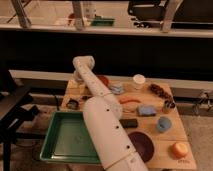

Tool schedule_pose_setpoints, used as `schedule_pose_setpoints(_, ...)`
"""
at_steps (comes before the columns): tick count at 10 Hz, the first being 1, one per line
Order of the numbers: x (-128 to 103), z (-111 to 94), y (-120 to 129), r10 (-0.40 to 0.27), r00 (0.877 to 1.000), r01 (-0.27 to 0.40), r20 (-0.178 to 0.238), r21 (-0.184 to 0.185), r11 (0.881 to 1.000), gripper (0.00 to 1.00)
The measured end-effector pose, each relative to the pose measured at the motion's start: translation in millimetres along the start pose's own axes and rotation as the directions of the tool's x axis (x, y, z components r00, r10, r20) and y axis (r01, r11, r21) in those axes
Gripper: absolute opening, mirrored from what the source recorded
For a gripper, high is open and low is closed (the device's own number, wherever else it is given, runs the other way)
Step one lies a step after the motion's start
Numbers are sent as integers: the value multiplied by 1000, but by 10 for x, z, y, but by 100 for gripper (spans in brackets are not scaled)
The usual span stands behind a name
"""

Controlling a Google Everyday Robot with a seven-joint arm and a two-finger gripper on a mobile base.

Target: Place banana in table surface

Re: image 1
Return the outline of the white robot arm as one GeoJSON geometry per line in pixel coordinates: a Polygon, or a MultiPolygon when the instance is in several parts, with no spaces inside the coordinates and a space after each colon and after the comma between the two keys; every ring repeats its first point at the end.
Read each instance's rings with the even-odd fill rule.
{"type": "Polygon", "coordinates": [[[73,59],[75,75],[92,94],[83,105],[83,118],[105,171],[148,171],[126,131],[120,124],[121,104],[92,72],[92,56],[73,59]]]}

